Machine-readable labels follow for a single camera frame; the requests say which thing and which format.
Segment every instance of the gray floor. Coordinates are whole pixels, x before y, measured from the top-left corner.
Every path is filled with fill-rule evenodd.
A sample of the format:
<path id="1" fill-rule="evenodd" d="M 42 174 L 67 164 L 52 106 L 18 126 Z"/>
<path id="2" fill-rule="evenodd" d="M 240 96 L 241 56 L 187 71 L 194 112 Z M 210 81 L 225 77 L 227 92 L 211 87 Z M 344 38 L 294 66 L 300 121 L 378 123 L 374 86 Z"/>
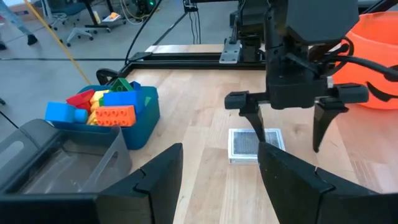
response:
<path id="1" fill-rule="evenodd" d="M 201 39 L 203 44 L 223 43 L 230 35 L 229 14 L 237 8 L 236 2 L 212 2 L 198 5 L 201 19 Z M 99 15 L 106 16 L 103 5 L 94 7 Z M 138 38 L 133 53 L 143 51 L 153 44 L 183 14 L 180 0 L 163 0 L 160 11 L 154 14 Z M 87 12 L 80 16 L 80 24 L 89 23 Z M 43 57 L 66 58 L 61 48 L 53 40 L 39 21 L 26 22 L 34 31 L 39 43 L 29 47 L 27 39 L 10 24 L 0 27 L 7 50 L 0 52 L 0 58 Z M 56 32 L 65 37 L 70 27 L 59 26 Z M 75 58 L 124 58 L 127 48 L 139 26 L 130 24 L 115 27 L 111 33 L 99 30 L 99 34 L 90 41 L 87 37 L 71 41 L 68 48 Z M 192 44 L 192 33 L 188 16 L 160 43 Z M 119 70 L 122 62 L 78 62 L 92 83 L 97 83 L 95 71 L 99 68 Z M 48 101 L 65 101 L 65 98 L 82 89 L 86 83 L 71 62 L 43 61 L 0 61 L 0 98 L 6 106 L 0 110 L 17 125 L 34 118 L 43 118 Z M 0 116 L 0 141 L 13 132 L 14 128 Z"/>

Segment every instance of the black metal frame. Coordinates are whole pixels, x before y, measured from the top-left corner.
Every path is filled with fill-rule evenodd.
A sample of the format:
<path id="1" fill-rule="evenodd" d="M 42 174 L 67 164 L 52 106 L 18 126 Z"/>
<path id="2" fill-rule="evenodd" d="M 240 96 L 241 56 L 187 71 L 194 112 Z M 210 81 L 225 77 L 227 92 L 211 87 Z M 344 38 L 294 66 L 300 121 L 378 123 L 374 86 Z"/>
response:
<path id="1" fill-rule="evenodd" d="M 100 85 L 126 78 L 134 69 L 194 69 L 194 70 L 264 70 L 266 63 L 219 63 L 221 53 L 159 53 L 138 52 L 120 71 L 99 69 L 96 76 Z"/>

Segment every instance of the green toy block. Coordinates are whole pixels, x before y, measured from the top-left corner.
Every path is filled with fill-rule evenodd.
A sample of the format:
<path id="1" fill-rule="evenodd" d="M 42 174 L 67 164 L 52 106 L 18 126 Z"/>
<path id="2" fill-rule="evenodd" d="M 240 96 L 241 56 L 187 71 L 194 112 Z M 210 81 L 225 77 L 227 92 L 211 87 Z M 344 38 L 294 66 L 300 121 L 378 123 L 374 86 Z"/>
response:
<path id="1" fill-rule="evenodd" d="M 99 103 L 99 106 L 104 106 L 104 97 L 101 97 L 101 98 L 98 100 L 98 103 Z"/>
<path id="2" fill-rule="evenodd" d="M 145 106 L 147 106 L 149 102 L 150 102 L 150 97 L 149 96 L 145 97 Z"/>
<path id="3" fill-rule="evenodd" d="M 110 88 L 111 91 L 132 91 L 132 86 L 125 78 L 118 78 Z"/>

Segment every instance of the wooden tabletop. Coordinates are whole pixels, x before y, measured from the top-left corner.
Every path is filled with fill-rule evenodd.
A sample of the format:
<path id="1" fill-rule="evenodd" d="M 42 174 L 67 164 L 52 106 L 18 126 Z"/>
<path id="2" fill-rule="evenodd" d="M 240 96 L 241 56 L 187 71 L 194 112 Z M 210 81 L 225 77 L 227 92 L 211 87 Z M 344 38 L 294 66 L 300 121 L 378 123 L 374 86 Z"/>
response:
<path id="1" fill-rule="evenodd" d="M 167 45 L 153 52 L 220 52 L 222 45 Z M 133 170 L 183 143 L 183 179 L 174 223 L 278 223 L 256 165 L 228 164 L 228 129 L 252 128 L 225 110 L 231 91 L 265 90 L 265 71 L 135 70 L 127 79 L 156 86 L 160 121 L 146 146 L 132 151 Z M 398 111 L 351 110 L 334 120 L 318 154 L 313 108 L 262 105 L 265 128 L 280 128 L 286 151 L 377 192 L 398 192 Z"/>

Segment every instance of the blue toy block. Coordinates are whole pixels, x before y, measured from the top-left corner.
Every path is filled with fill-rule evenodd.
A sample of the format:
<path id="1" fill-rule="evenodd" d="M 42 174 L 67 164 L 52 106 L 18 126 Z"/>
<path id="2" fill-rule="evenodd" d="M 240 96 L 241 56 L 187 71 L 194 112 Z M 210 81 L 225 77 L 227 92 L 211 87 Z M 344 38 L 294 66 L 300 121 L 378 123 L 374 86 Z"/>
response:
<path id="1" fill-rule="evenodd" d="M 140 114 L 145 108 L 145 96 L 139 91 L 121 91 L 104 94 L 104 106 L 127 106 L 134 105 L 134 110 Z"/>
<path id="2" fill-rule="evenodd" d="M 136 91 L 141 90 L 141 84 L 138 83 L 138 82 L 136 82 L 136 81 L 133 81 L 132 83 L 130 83 L 130 85 L 131 85 L 132 88 L 133 88 L 134 90 L 136 90 Z"/>
<path id="3" fill-rule="evenodd" d="M 66 103 L 49 102 L 45 110 L 46 121 L 60 121 L 68 123 L 86 123 L 87 110 L 77 109 Z"/>

